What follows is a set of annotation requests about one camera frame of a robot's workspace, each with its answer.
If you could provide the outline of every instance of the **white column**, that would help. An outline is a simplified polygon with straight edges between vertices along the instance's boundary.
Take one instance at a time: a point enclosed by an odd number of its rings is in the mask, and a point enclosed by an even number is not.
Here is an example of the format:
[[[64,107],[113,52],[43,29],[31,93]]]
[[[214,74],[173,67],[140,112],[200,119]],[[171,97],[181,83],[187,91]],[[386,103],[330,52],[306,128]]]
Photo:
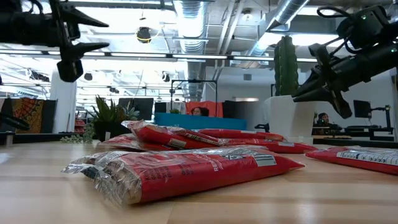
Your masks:
[[[52,132],[75,130],[76,110],[76,82],[67,83],[61,80],[58,69],[55,68],[51,77],[50,99],[57,100],[55,109],[54,127]]]

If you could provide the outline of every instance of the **office desk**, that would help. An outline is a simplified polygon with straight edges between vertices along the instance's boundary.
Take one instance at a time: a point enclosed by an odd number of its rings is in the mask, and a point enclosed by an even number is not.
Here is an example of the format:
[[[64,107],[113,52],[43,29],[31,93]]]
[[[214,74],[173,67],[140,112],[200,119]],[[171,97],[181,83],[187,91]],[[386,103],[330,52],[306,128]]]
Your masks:
[[[62,143],[0,148],[1,223],[397,223],[398,177],[303,155],[287,155],[307,166],[286,175],[116,208],[83,174],[60,173],[73,159],[104,150]]]

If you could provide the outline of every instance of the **cactus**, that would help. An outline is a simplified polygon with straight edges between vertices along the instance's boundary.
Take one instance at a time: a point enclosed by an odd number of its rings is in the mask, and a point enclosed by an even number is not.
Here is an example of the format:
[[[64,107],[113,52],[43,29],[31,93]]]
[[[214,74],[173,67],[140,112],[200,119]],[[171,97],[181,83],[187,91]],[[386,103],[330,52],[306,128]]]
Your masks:
[[[292,38],[282,37],[274,50],[276,96],[294,95],[299,88],[297,57]]]

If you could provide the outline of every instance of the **exposed ductwork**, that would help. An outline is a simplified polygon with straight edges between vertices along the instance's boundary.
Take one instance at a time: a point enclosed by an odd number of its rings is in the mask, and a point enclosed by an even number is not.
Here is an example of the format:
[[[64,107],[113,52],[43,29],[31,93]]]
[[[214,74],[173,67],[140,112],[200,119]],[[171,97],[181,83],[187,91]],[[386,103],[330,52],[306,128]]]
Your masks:
[[[205,42],[197,40],[205,37],[205,17],[207,2],[205,1],[173,1],[175,11],[178,15],[178,35],[186,38],[196,38],[196,40],[181,40],[180,45],[184,54],[203,54],[205,51]],[[201,72],[201,62],[187,62],[188,79],[205,79]],[[198,96],[191,100],[199,100],[201,94],[198,94],[201,85],[189,85],[188,92],[190,96]]]
[[[309,2],[310,0],[281,0],[277,6],[277,9],[273,13],[274,17],[266,21],[266,31],[269,31],[278,26],[288,24],[292,19],[300,12],[300,10]],[[267,32],[265,32],[259,40],[254,44],[251,50],[247,52],[246,55],[249,56],[262,56],[268,45],[264,42],[267,41]]]

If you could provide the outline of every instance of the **ceiling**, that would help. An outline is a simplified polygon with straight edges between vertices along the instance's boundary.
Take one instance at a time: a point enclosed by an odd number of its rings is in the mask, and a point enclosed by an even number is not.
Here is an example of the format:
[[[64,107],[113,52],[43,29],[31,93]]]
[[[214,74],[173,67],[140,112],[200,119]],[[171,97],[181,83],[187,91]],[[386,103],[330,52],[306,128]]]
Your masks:
[[[128,0],[80,0],[75,2],[78,9],[85,14],[94,17],[102,22],[109,24],[107,28],[80,26],[81,38],[79,42],[109,42],[110,46],[101,49],[103,52],[162,52],[162,53],[181,53],[180,42],[175,40],[178,37],[177,16],[175,12],[170,10],[156,10],[149,8],[134,9],[132,6],[140,6],[139,3],[143,1],[128,1]],[[261,18],[265,13],[276,8],[277,0],[243,0],[244,9],[250,11],[251,19],[245,21],[239,18],[237,26],[233,31],[233,39],[228,45],[227,54],[232,52],[244,52],[249,50],[259,38],[258,28],[261,25]],[[146,1],[146,3],[158,3],[158,1]],[[361,6],[372,4],[390,4],[391,1],[354,1],[354,0],[315,0],[310,1],[306,8],[300,14],[311,15],[314,18],[316,6],[335,5],[345,10],[357,9]],[[45,12],[50,12],[49,5],[46,1],[42,1]],[[216,0],[208,5],[206,18],[206,44],[205,54],[215,54],[220,39],[220,34],[223,29],[223,14],[226,12],[229,1]],[[170,1],[165,1],[167,7],[171,7]],[[23,9],[28,11],[30,3],[24,1]],[[233,13],[235,16],[241,17],[241,13]],[[308,21],[307,32],[312,32],[311,21]],[[142,44],[136,39],[136,32],[140,27],[150,27],[150,32],[153,36],[149,44]],[[20,49],[20,50],[56,50],[41,46],[24,46],[14,44],[1,44],[0,49]],[[269,49],[267,53],[272,56],[273,50]],[[298,58],[309,58],[309,52],[306,46],[298,46],[296,49]],[[339,52],[340,55],[347,55],[345,50]],[[169,97],[168,86],[170,83],[165,83],[162,80],[164,72],[170,75],[171,78],[185,79],[184,68],[186,62],[142,62],[142,61],[117,61],[117,60],[94,60],[83,59],[83,67],[85,72],[90,72],[93,75],[92,81],[87,81],[83,77],[78,81],[78,86],[101,85],[102,88],[79,88],[78,100],[80,102],[92,99],[95,94],[100,95],[114,95],[117,98],[120,95],[130,96],[144,96],[145,93],[150,97],[160,96],[162,99]],[[53,70],[56,67],[57,60],[52,58],[40,57],[15,57],[13,55],[0,54],[0,74],[4,83],[20,83],[20,84],[35,84],[41,83],[43,85],[49,84],[40,80],[30,78],[31,71],[35,71],[49,77],[51,79]],[[310,68],[312,65],[302,65],[302,71]],[[262,75],[263,70],[269,71],[269,68],[262,68],[253,70],[253,85],[265,85],[273,82],[273,76]],[[231,77],[231,73],[241,73],[241,68],[226,68],[221,73],[220,82],[240,84],[240,78]],[[121,91],[118,94],[111,93],[106,86],[123,86],[119,87]],[[145,91],[142,86],[151,86],[153,91]],[[38,97],[48,97],[50,91],[49,86],[20,86],[18,90],[25,90],[26,93],[35,93]],[[2,95],[12,94],[17,96],[15,90],[0,89]],[[177,95],[186,96],[187,92],[183,88]]]

